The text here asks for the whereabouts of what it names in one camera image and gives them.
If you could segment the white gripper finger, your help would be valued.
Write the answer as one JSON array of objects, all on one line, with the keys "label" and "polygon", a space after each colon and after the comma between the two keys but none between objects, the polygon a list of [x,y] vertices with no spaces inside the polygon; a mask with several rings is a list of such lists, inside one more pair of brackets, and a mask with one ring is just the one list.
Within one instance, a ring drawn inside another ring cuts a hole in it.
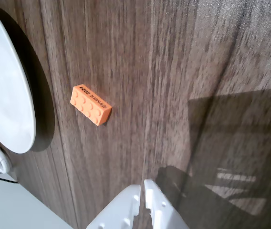
[{"label": "white gripper finger", "polygon": [[140,185],[122,190],[87,226],[87,229],[131,229],[140,209]]},{"label": "white gripper finger", "polygon": [[169,202],[159,186],[151,179],[144,180],[146,209],[150,210],[154,229],[187,229],[188,226]]}]

